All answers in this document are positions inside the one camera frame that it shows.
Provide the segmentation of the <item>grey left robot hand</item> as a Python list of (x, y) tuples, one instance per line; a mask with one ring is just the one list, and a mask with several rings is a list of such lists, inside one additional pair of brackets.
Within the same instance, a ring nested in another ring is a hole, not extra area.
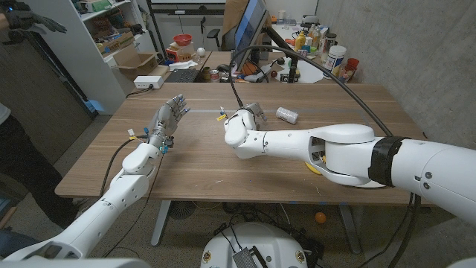
[(161, 106), (149, 123), (148, 144), (158, 149), (167, 145), (176, 131), (179, 121), (190, 111), (183, 94), (176, 95)]

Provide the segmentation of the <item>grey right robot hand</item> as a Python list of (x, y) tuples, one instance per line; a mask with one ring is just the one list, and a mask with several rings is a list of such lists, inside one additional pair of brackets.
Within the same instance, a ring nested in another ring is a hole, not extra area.
[(247, 103), (242, 107), (249, 113), (249, 118), (254, 124), (254, 130), (260, 130), (261, 126), (267, 122), (267, 117), (258, 102)]

